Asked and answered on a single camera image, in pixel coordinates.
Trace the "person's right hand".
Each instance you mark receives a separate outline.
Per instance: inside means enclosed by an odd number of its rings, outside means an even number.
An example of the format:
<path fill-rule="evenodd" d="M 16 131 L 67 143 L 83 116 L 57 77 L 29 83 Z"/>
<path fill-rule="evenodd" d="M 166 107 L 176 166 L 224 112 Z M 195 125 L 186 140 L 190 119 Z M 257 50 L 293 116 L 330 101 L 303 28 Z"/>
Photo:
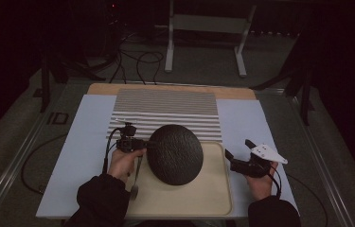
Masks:
<path fill-rule="evenodd" d="M 248 176 L 245 177 L 253 198 L 256 201 L 263 200 L 272 195 L 273 178 L 277 166 L 278 163 L 271 162 L 269 173 L 262 178 L 252 178 Z"/>

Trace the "person's left hand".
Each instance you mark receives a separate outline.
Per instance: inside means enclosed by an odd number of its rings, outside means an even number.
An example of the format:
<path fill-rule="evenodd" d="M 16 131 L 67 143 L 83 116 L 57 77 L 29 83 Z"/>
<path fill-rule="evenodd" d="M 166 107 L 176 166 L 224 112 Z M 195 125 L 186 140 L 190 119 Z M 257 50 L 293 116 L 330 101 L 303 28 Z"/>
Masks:
<path fill-rule="evenodd" d="M 145 148 L 137 149 L 130 153 L 116 149 L 112 153 L 112 159 L 107 174 L 126 183 L 129 175 L 134 172 L 134 160 L 137 157 L 143 156 L 146 152 L 147 150 Z"/>

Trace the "silver fork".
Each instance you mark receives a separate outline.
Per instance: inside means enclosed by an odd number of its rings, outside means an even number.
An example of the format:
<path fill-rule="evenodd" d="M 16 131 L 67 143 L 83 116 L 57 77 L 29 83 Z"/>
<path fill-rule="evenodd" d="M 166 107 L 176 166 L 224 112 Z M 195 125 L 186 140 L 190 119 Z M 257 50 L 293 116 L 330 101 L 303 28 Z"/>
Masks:
<path fill-rule="evenodd" d="M 131 201 L 134 201 L 137 197 L 137 194 L 138 194 L 139 186 L 137 184 L 137 180 L 138 180 L 141 164 L 142 164 L 142 156 L 140 156 L 138 158 L 138 162 L 137 162 L 136 172 L 135 172 L 135 176 L 134 176 L 134 182 L 133 182 L 133 186 L 131 188 L 131 195 L 130 195 Z"/>

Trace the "beige tray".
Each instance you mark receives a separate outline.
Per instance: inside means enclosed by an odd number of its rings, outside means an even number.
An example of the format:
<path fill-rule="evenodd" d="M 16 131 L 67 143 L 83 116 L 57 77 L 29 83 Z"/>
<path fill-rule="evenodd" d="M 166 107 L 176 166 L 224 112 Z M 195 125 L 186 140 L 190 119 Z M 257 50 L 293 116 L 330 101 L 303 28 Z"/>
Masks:
<path fill-rule="evenodd" d="M 202 142 L 204 163 L 199 175 L 184 185 L 157 179 L 144 157 L 138 175 L 137 197 L 129 202 L 127 219 L 224 218 L 233 209 L 224 149 Z"/>

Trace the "black stand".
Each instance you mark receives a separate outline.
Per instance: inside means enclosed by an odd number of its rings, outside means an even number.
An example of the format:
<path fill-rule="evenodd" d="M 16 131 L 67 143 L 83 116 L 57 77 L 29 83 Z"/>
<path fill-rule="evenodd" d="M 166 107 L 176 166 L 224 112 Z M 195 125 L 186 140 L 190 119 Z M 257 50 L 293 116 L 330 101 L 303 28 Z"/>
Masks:
<path fill-rule="evenodd" d="M 262 91 L 284 79 L 289 79 L 290 81 L 284 88 L 283 94 L 285 96 L 296 97 L 299 92 L 302 92 L 300 96 L 300 117 L 306 126 L 310 124 L 308 115 L 312 60 L 314 57 L 314 53 L 312 52 L 313 47 L 310 44 L 312 44 L 310 36 L 305 31 L 302 31 L 296 38 L 293 48 L 284 61 L 278 75 L 258 85 L 251 86 L 252 90 Z"/>
<path fill-rule="evenodd" d="M 80 72 L 83 76 L 91 80 L 103 81 L 103 78 L 96 76 L 88 69 L 84 69 L 75 61 L 70 60 L 61 53 L 55 53 L 53 51 L 44 50 L 42 52 L 41 63 L 41 113 L 44 113 L 46 111 L 50 103 L 50 76 L 53 76 L 54 80 L 59 83 L 66 83 L 68 81 L 68 76 L 65 72 L 66 66 Z"/>

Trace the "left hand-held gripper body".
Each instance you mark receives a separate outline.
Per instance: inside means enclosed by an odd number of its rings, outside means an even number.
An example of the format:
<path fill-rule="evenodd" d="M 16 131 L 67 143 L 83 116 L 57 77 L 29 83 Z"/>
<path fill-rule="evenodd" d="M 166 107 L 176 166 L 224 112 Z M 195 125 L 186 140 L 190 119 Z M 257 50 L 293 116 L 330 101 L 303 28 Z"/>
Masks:
<path fill-rule="evenodd" d="M 116 141 L 116 147 L 123 152 L 133 152 L 134 150 L 146 148 L 148 142 L 143 139 L 135 138 L 136 127 L 132 122 L 122 120 L 124 126 L 117 128 L 120 138 Z"/>

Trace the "striped placemat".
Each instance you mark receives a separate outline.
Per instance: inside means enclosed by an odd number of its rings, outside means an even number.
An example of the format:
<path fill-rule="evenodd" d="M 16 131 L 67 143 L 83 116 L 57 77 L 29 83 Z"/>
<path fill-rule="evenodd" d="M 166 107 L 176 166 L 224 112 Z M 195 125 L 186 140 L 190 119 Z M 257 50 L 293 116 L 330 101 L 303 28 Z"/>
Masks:
<path fill-rule="evenodd" d="M 135 137 L 148 139 L 164 125 L 181 125 L 200 141 L 222 141 L 214 94 L 190 91 L 121 89 L 116 98 L 106 137 L 126 123 L 136 127 Z"/>

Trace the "metal rail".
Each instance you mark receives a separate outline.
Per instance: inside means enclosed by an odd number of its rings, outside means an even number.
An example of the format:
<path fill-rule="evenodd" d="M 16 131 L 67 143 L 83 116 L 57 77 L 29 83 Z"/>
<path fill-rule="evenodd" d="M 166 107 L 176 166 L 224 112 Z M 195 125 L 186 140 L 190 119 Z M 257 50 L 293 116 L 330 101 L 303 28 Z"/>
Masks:
<path fill-rule="evenodd" d="M 72 111 L 65 91 L 51 94 L 48 108 L 25 92 L 0 119 L 0 227 L 62 227 L 59 219 L 38 218 L 42 195 L 69 125 L 51 125 L 53 113 Z"/>
<path fill-rule="evenodd" d="M 257 91 L 284 166 L 303 227 L 355 227 L 337 184 L 310 129 L 299 115 L 297 99 L 280 89 Z"/>

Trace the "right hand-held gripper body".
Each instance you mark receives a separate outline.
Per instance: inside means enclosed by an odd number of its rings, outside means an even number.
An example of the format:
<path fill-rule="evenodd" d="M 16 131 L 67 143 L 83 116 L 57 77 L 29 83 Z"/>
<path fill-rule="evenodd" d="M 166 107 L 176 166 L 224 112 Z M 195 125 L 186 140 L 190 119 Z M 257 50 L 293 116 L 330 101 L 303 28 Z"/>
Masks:
<path fill-rule="evenodd" d="M 271 162 L 286 165 L 288 160 L 268 145 L 261 144 L 250 149 L 248 161 L 238 160 L 234 157 L 234 160 L 230 162 L 230 169 L 244 176 L 262 178 L 269 173 Z"/>

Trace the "white metal stand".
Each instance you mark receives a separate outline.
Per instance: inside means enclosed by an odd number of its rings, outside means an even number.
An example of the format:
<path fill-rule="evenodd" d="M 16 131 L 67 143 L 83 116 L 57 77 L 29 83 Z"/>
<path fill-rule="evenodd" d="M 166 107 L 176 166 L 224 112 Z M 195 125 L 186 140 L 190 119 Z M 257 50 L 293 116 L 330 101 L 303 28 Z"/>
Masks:
<path fill-rule="evenodd" d="M 174 12 L 174 1 L 169 0 L 169 25 L 168 25 L 168 48 L 165 61 L 165 71 L 170 73 L 173 68 L 174 56 L 174 30 L 187 31 L 204 31 L 219 32 L 229 34 L 240 34 L 240 43 L 234 48 L 234 55 L 238 67 L 239 76 L 245 78 L 247 76 L 243 50 L 250 32 L 250 27 L 257 9 L 256 5 L 252 5 L 245 18 L 229 18 L 216 16 L 188 15 L 176 14 Z"/>

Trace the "dark round plate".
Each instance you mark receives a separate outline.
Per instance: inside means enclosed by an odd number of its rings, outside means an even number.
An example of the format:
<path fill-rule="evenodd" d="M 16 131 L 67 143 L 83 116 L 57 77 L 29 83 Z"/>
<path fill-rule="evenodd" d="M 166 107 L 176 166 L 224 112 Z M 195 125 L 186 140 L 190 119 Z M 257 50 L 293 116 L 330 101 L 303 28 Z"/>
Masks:
<path fill-rule="evenodd" d="M 150 141 L 148 164 L 161 182 L 184 185 L 199 175 L 204 152 L 192 131 L 180 125 L 165 125 L 151 135 Z"/>

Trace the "pale blue table sheet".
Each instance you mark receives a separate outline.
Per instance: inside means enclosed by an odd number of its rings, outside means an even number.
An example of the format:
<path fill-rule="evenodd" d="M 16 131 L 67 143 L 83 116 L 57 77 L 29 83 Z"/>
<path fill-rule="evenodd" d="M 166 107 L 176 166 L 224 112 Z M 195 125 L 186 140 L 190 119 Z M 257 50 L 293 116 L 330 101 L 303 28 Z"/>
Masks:
<path fill-rule="evenodd" d="M 257 145 L 275 145 L 264 112 L 257 100 L 218 99 L 217 108 L 224 150 L 247 160 L 246 139 Z M 98 175 L 105 156 L 106 135 L 115 106 L 115 96 L 86 95 L 65 140 L 46 191 L 36 213 L 38 218 L 69 218 L 78 209 L 77 190 Z M 242 175 L 228 169 L 232 211 L 224 218 L 247 216 L 252 196 Z"/>

